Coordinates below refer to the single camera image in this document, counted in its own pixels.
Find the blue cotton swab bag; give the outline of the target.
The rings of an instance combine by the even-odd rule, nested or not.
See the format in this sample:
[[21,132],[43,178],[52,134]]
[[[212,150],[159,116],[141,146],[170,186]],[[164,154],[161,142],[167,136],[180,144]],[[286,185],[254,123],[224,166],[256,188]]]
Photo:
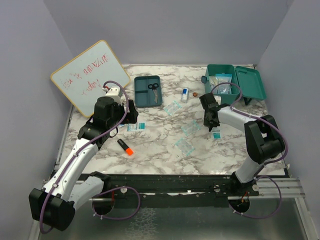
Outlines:
[[217,80],[217,93],[229,95],[232,93],[230,82],[232,81],[232,74],[216,74],[215,78]]

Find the long gauze dressing packet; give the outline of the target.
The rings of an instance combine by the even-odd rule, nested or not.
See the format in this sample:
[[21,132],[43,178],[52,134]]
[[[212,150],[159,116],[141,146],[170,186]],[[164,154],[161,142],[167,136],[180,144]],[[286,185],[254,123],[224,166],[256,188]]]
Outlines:
[[221,130],[219,128],[214,128],[211,130],[212,138],[215,140],[222,139]]

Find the teal divided tray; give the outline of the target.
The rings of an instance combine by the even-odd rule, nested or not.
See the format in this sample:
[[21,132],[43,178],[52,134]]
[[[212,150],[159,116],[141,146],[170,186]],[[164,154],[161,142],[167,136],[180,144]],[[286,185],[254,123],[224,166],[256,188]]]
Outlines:
[[[157,88],[158,100],[155,103],[155,95],[149,84],[158,83]],[[159,107],[163,103],[161,79],[158,75],[137,76],[134,78],[134,101],[138,108]]]

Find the black handled scissors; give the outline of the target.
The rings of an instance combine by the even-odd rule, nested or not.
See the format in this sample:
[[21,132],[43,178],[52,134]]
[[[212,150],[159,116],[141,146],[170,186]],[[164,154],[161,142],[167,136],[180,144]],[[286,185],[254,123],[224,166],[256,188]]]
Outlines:
[[152,90],[154,93],[154,102],[157,104],[158,103],[158,83],[151,83],[148,85],[148,89]]

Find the yellowish gauze roll bag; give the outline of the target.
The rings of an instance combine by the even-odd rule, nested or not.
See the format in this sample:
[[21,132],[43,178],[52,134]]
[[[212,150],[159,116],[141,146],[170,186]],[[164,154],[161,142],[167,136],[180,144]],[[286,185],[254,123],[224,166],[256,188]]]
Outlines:
[[219,81],[215,75],[209,76],[209,85],[210,85],[210,91],[219,84]]

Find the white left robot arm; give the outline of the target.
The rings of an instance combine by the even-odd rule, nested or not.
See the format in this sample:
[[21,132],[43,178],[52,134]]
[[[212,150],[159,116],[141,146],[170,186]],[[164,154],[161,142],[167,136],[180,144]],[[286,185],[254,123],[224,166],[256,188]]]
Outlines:
[[66,230],[76,210],[85,202],[92,197],[106,197],[114,191],[110,176],[98,171],[92,172],[80,185],[76,183],[89,161],[111,138],[110,133],[119,125],[135,124],[138,115],[132,99],[127,99],[126,103],[115,96],[97,99],[94,113],[80,128],[67,159],[42,189],[34,188],[28,196],[32,218],[39,222],[42,234],[52,229]]

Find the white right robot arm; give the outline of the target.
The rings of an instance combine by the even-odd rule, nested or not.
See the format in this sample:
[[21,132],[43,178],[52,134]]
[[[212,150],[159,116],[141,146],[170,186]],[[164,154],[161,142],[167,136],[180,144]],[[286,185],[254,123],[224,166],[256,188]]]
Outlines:
[[274,158],[288,149],[287,142],[271,115],[252,115],[229,104],[219,104],[212,93],[206,93],[199,99],[204,109],[203,124],[209,131],[226,124],[245,135],[247,157],[232,173],[229,184],[230,191],[240,196],[247,191],[248,184],[253,182],[254,176],[268,160],[274,162]]

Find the teal medicine kit box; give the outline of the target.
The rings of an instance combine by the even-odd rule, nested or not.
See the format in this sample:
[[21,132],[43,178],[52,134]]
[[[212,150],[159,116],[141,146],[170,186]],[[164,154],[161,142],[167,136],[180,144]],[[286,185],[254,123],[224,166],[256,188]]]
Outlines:
[[231,64],[209,64],[206,68],[205,75],[201,77],[204,84],[205,93],[210,93],[209,76],[217,74],[232,74],[231,94],[218,94],[217,88],[214,94],[221,97],[222,104],[232,104],[242,91],[242,98],[245,105],[249,105],[252,100],[264,101],[267,98],[264,85],[258,70],[243,66],[233,66]]

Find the teal plaster sheet middle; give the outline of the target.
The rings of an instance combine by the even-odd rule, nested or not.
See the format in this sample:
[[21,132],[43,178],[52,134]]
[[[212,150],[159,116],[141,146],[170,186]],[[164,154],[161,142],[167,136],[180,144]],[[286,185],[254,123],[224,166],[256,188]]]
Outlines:
[[199,126],[199,124],[197,123],[196,120],[193,120],[189,123],[186,123],[185,125],[183,125],[181,127],[182,132],[188,137],[191,134],[199,131],[201,129],[201,127]]

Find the teal plaster sheet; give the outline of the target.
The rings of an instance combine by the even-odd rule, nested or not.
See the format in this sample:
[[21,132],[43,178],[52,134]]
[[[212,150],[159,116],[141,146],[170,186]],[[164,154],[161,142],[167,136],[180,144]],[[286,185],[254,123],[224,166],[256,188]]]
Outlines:
[[185,156],[189,156],[195,148],[191,143],[187,141],[186,138],[180,138],[175,144],[174,144]]
[[179,109],[181,109],[182,106],[177,102],[177,101],[173,101],[170,104],[168,104],[167,106],[165,106],[163,108],[163,110],[169,115],[172,116],[174,115]]
[[193,120],[189,123],[186,123],[185,125],[183,125],[181,127],[182,132],[188,137],[191,134],[199,131],[201,129],[201,127],[199,126],[199,124],[197,123],[196,120]]

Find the small gauze dressing packet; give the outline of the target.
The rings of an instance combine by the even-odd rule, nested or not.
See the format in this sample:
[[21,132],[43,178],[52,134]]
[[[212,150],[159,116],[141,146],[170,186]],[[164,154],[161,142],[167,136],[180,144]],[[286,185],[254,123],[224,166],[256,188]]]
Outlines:
[[141,131],[144,131],[145,129],[146,129],[145,122],[129,123],[127,125],[128,132],[141,132]]

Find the teal plaster sheet far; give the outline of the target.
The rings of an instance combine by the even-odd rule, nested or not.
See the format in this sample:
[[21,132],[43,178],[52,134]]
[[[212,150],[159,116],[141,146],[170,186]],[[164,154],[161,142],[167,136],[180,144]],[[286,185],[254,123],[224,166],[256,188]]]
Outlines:
[[163,108],[163,110],[169,115],[172,116],[174,115],[179,109],[181,109],[182,106],[177,102],[177,101],[173,101],[170,104],[168,104],[167,106],[165,106]]

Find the black orange highlighter marker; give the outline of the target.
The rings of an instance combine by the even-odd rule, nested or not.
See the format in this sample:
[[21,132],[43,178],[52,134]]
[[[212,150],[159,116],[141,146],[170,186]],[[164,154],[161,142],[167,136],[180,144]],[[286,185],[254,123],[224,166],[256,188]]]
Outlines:
[[122,139],[118,139],[117,143],[129,156],[131,156],[134,153],[133,150]]

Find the teal plaster sheet near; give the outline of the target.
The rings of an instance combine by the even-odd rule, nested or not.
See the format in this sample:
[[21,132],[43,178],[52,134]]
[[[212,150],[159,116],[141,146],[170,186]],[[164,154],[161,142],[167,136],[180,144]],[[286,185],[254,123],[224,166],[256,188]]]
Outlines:
[[189,156],[195,148],[191,143],[187,141],[186,138],[180,138],[175,144],[174,144],[185,156]]

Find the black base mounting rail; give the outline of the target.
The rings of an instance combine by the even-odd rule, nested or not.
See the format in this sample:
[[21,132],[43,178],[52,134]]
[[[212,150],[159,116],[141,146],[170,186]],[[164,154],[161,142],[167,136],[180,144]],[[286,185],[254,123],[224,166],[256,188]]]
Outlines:
[[[114,201],[119,208],[134,208],[138,199],[132,190],[122,193],[118,187],[134,188],[138,191],[143,208],[187,208],[218,207],[226,208],[228,199],[256,197],[259,192],[253,189],[253,180],[239,191],[231,191],[232,175],[160,175],[160,174],[103,174],[92,172],[81,174],[79,180],[97,177],[104,181],[103,194],[94,200],[101,207]],[[105,191],[116,188],[114,193]]]

